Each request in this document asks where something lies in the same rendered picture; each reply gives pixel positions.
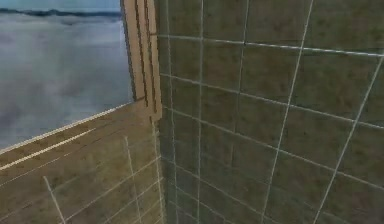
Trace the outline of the wooden framed window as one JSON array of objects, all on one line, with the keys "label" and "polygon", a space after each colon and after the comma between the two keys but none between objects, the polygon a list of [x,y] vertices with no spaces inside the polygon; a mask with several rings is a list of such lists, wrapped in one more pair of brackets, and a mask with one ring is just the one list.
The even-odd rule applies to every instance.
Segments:
[{"label": "wooden framed window", "polygon": [[0,172],[161,116],[153,0],[0,0]]}]

